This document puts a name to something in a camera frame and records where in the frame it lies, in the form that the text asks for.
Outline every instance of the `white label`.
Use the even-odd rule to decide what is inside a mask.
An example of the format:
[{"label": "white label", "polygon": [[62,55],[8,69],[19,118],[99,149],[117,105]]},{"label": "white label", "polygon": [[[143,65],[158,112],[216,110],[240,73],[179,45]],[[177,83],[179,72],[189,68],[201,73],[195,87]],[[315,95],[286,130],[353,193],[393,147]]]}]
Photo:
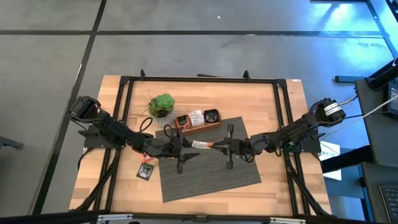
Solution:
[{"label": "white label", "polygon": [[200,141],[195,141],[193,140],[192,142],[192,147],[197,148],[197,149],[209,149],[208,143],[207,142],[200,142]]},{"label": "white label", "polygon": [[333,108],[333,109],[327,111],[325,114],[326,114],[326,116],[329,116],[329,115],[331,115],[332,113],[334,113],[334,112],[336,112],[336,111],[339,111],[339,110],[341,110],[341,107],[340,107],[340,106],[337,106],[337,107],[335,107],[335,108]]},{"label": "white label", "polygon": [[328,110],[330,110],[336,106],[338,106],[338,103],[332,103],[331,105],[325,107],[325,109],[323,109],[323,110],[325,110],[325,112],[327,112]]}]

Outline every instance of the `succulent plant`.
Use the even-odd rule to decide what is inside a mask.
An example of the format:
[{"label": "succulent plant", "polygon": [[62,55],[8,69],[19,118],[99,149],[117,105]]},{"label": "succulent plant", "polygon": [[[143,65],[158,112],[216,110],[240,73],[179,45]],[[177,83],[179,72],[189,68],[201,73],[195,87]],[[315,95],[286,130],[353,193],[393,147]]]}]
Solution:
[{"label": "succulent plant", "polygon": [[165,93],[163,95],[151,98],[147,102],[147,109],[149,113],[156,118],[164,118],[173,110],[174,99],[170,94]]}]

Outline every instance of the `table leg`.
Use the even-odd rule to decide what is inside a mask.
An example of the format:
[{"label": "table leg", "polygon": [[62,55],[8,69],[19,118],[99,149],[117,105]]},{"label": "table leg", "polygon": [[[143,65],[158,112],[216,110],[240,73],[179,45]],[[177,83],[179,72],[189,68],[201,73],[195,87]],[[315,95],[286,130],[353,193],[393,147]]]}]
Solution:
[{"label": "table leg", "polygon": [[16,142],[14,140],[8,139],[8,138],[4,138],[0,136],[0,149],[2,146],[11,146],[14,148],[22,148],[24,145],[22,143]]},{"label": "table leg", "polygon": [[361,162],[373,162],[370,145],[321,161],[322,172],[327,173],[335,171],[344,167],[360,164]]}]

